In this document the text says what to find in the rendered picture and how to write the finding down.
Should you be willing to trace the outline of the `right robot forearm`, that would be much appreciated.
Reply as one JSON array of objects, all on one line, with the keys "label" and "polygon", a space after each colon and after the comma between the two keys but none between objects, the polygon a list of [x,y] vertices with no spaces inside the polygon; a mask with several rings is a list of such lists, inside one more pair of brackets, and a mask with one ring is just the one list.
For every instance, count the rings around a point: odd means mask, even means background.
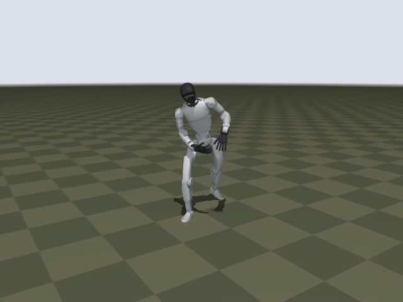
[{"label": "right robot forearm", "polygon": [[178,135],[179,135],[181,141],[182,141],[183,143],[185,143],[185,144],[188,146],[188,148],[191,149],[192,152],[194,152],[193,147],[191,147],[191,145],[194,144],[194,143],[193,143],[193,141],[190,139],[190,137],[189,137],[189,136],[185,136],[185,137],[184,137],[184,136],[181,134],[181,132],[179,132]]}]

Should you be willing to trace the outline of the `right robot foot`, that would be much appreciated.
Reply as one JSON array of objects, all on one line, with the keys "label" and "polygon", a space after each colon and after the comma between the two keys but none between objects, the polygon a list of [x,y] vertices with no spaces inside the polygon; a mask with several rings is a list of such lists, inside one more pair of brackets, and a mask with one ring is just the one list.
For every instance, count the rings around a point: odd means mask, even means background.
[{"label": "right robot foot", "polygon": [[181,221],[182,222],[188,222],[188,221],[190,221],[191,220],[191,217],[194,215],[194,212],[192,211],[192,213],[190,214],[190,211],[189,212],[186,212],[186,214],[181,218]]}]

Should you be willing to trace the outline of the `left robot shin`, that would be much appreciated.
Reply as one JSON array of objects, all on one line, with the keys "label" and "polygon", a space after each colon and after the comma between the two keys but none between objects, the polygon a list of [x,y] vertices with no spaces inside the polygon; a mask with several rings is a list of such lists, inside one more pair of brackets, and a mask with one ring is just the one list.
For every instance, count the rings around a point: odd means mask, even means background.
[{"label": "left robot shin", "polygon": [[220,171],[216,175],[213,175],[212,173],[210,173],[210,177],[211,177],[211,180],[212,180],[212,190],[213,191],[217,190],[217,188],[219,186],[219,182],[221,180],[221,176],[222,176],[222,171]]}]

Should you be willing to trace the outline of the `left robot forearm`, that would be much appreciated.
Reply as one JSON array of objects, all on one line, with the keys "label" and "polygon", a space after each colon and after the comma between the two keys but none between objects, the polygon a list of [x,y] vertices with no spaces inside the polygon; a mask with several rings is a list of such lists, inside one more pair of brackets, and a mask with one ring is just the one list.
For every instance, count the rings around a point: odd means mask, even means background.
[{"label": "left robot forearm", "polygon": [[230,114],[228,112],[226,112],[226,117],[223,118],[223,129],[222,132],[228,132],[228,129],[230,127],[230,122],[231,122],[231,118],[230,118]]}]

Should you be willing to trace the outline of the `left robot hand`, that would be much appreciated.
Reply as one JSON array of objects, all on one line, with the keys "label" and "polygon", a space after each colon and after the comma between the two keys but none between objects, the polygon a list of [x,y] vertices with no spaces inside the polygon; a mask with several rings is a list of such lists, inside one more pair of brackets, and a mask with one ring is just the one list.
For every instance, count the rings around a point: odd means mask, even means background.
[{"label": "left robot hand", "polygon": [[[223,129],[223,127],[222,127],[222,129]],[[216,142],[219,141],[218,144],[217,144],[217,148],[216,148],[216,149],[218,149],[218,146],[220,144],[219,151],[220,151],[221,145],[222,145],[222,151],[223,151],[224,144],[225,144],[225,150],[226,150],[226,146],[227,146],[227,136],[226,135],[228,135],[228,132],[229,132],[229,129],[228,129],[227,133],[222,132],[222,129],[221,129],[221,132],[220,132],[221,135],[219,135],[219,137],[216,139],[216,141],[214,141],[214,144],[216,144]]]}]

